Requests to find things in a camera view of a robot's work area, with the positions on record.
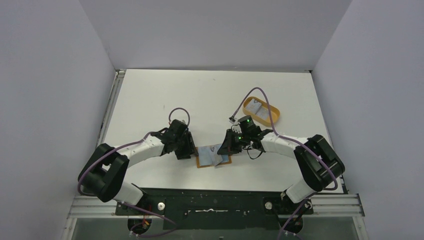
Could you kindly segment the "silver credit card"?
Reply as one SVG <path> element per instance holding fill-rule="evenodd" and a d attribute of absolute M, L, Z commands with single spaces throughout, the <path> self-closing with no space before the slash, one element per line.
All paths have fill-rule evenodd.
<path fill-rule="evenodd" d="M 227 154 L 220 154 L 219 153 L 219 149 L 220 149 L 221 145 L 216 144 L 216 145 L 211 145 L 208 147 L 209 149 L 209 157 L 210 157 L 210 161 L 211 161 L 211 165 L 216 167 L 218 165 L 224 165 L 224 164 L 230 164 L 231 163 L 231 158 L 229 155 Z"/>

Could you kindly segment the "yellow leather card holder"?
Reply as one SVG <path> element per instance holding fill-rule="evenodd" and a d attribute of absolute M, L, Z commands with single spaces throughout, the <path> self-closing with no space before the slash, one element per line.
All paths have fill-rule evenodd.
<path fill-rule="evenodd" d="M 207 167 L 217 167 L 219 165 L 229 165 L 232 163 L 229 155 L 219 155 L 218 150 L 221 144 L 199 146 L 196 148 L 196 166 L 198 169 Z"/>

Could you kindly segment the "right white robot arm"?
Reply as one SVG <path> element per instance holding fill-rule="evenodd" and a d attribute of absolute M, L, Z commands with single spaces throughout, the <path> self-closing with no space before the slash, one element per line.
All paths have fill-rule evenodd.
<path fill-rule="evenodd" d="M 301 201 L 326 190 L 330 184 L 338 187 L 337 178 L 346 168 L 322 135 L 309 138 L 279 135 L 272 129 L 261 129 L 249 115 L 240 118 L 237 126 L 238 130 L 227 129 L 218 155 L 234 155 L 254 149 L 297 161 L 302 178 L 283 192 L 281 207 L 286 213 L 295 213 L 301 207 Z"/>

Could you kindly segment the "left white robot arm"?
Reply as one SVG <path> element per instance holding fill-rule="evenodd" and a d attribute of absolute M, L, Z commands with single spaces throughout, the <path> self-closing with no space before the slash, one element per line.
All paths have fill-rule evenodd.
<path fill-rule="evenodd" d="M 118 147 L 107 143 L 97 146 L 77 178 L 77 190 L 104 203 L 126 203 L 134 214 L 141 215 L 147 211 L 148 200 L 140 188 L 124 180 L 127 170 L 170 153 L 179 160 L 198 155 L 189 126 L 177 119 L 168 127 L 148 132 L 141 140 Z"/>

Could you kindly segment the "orange oval tray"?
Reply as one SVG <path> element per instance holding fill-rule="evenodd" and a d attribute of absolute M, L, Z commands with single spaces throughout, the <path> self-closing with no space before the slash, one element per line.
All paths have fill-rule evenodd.
<path fill-rule="evenodd" d="M 280 110 L 273 105 L 268 107 L 267 102 L 255 96 L 249 96 L 242 104 L 242 111 L 250 115 L 255 122 L 266 127 L 276 124 L 280 118 Z"/>

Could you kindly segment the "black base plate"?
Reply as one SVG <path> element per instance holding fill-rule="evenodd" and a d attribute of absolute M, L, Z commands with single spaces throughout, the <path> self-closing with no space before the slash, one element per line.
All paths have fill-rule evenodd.
<path fill-rule="evenodd" d="M 302 228 L 302 215 L 311 215 L 308 196 L 296 203 L 286 192 L 225 191 L 146 188 L 134 204 L 119 200 L 115 214 L 129 216 L 128 230 L 146 236 L 153 218 L 163 220 L 164 231 L 174 230 L 277 230 L 291 214 L 286 229 Z"/>

